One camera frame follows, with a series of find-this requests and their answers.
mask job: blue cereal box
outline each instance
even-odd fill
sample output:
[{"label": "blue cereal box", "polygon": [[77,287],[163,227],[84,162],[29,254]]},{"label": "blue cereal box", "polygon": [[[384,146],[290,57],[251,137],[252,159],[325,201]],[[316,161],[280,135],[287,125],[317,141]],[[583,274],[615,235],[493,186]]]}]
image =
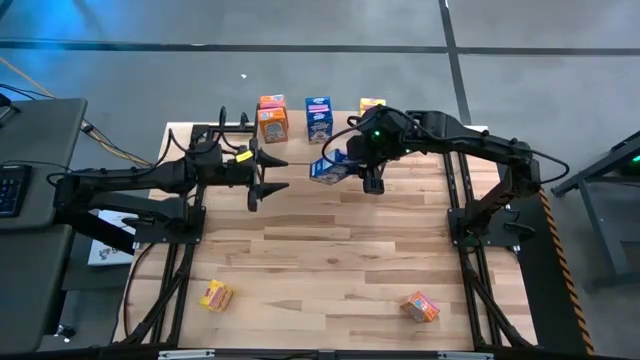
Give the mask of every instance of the blue cereal box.
[{"label": "blue cereal box", "polygon": [[[347,160],[347,154],[340,152],[338,149],[329,152],[327,157],[337,163],[342,163]],[[322,184],[333,185],[348,176],[347,170],[347,167],[344,165],[333,165],[321,158],[311,164],[309,179]]]},{"label": "blue cereal box", "polygon": [[317,144],[327,141],[333,131],[331,99],[328,96],[307,98],[305,109],[309,143]]}]

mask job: yellow tag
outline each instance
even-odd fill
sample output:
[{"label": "yellow tag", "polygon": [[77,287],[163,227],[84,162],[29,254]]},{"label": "yellow tag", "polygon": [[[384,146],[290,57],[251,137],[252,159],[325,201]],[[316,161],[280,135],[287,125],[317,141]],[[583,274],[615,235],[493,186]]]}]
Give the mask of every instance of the yellow tag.
[{"label": "yellow tag", "polygon": [[249,159],[252,156],[253,156],[253,153],[251,152],[251,150],[247,150],[247,151],[243,152],[240,155],[236,155],[236,161],[237,162],[243,162],[243,161]]}]

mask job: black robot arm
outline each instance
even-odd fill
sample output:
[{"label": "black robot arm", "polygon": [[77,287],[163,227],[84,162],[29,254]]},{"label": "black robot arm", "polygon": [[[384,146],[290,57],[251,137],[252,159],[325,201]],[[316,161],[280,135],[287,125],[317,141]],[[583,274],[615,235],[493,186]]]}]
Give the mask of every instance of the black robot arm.
[{"label": "black robot arm", "polygon": [[445,154],[451,151],[507,165],[506,174],[487,195],[465,207],[464,227],[481,235],[491,216],[513,198],[527,197],[540,190],[538,161],[529,146],[517,139],[506,140],[464,127],[454,117],[439,111],[407,111],[378,106],[362,117],[351,118],[360,134],[347,141],[352,173],[363,179],[366,193],[384,193],[382,180],[386,162],[421,152]]},{"label": "black robot arm", "polygon": [[[91,210],[114,210],[138,215],[128,219],[136,227],[136,242],[195,243],[200,240],[204,207],[189,204],[188,194],[196,186],[246,186],[247,207],[257,211],[258,201],[284,189],[287,183],[266,183],[265,171],[287,166],[287,162],[269,156],[258,146],[255,129],[247,145],[223,149],[219,140],[224,134],[224,109],[221,111],[219,136],[192,139],[182,148],[169,132],[167,149],[174,142],[184,151],[175,161],[158,163],[148,169],[82,170],[52,174],[59,176],[54,208],[56,221],[69,224],[78,232],[103,240],[107,245],[132,253],[133,236],[90,213]],[[237,132],[246,133],[246,126]],[[160,189],[178,197],[153,200],[120,193],[126,190]]]}]

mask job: gray desk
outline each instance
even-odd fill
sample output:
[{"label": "gray desk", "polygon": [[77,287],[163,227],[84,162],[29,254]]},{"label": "gray desk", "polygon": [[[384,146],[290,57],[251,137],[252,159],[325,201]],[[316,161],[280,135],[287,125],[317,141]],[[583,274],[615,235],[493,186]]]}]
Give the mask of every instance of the gray desk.
[{"label": "gray desk", "polygon": [[[40,160],[68,166],[87,102],[42,100],[16,102],[16,106],[23,113],[0,129],[0,162]],[[44,177],[60,171],[33,166],[29,191],[35,190],[27,195],[22,209],[20,217],[25,214],[25,219],[52,213],[52,187]],[[0,231],[0,353],[35,351],[39,347],[59,305],[72,235],[66,225]]]}]

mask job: wooden table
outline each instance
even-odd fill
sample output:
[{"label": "wooden table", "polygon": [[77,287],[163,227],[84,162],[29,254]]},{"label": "wooden table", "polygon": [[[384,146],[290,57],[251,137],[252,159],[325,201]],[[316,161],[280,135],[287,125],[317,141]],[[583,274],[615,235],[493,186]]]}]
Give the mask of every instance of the wooden table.
[{"label": "wooden table", "polygon": [[[351,114],[334,113],[334,132],[346,127]],[[207,189],[206,229],[191,270],[180,346],[472,349],[459,258],[445,217],[450,204],[442,155],[412,154],[390,163],[382,196],[364,194],[356,178],[322,185],[308,179],[308,164],[320,157],[321,145],[308,144],[302,111],[290,111],[289,117],[290,140],[263,144],[269,154],[290,162],[267,172],[267,180],[287,181],[288,189],[267,198],[256,213],[246,209],[245,188]],[[167,129],[186,145],[192,125],[169,123]],[[344,149],[347,138],[336,146]],[[181,156],[172,147],[168,160]],[[494,163],[469,158],[469,168],[477,197],[498,181]],[[151,192],[155,199],[166,196]],[[464,195],[459,197],[464,204]],[[166,252],[167,246],[156,246],[132,282],[131,328],[156,300]],[[496,301],[535,343],[517,259],[505,249],[489,248],[487,261]],[[223,313],[199,305],[211,279],[235,290]],[[398,301],[416,290],[440,307],[434,322],[417,324],[400,310]],[[168,309],[165,336],[173,302]],[[486,315],[480,318],[489,339]],[[121,338],[122,321],[114,340]]]}]

